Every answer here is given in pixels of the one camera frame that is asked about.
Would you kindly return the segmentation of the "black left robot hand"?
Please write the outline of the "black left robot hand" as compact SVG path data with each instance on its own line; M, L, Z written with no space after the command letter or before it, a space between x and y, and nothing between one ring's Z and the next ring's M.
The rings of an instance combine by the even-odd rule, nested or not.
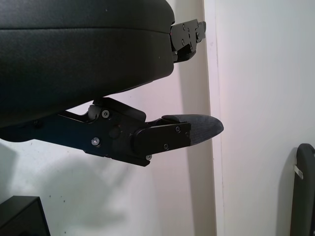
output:
M110 98L191 59L206 23L176 24L164 0L3 0L0 137L40 140L147 166L153 154L220 134L207 115L143 111Z

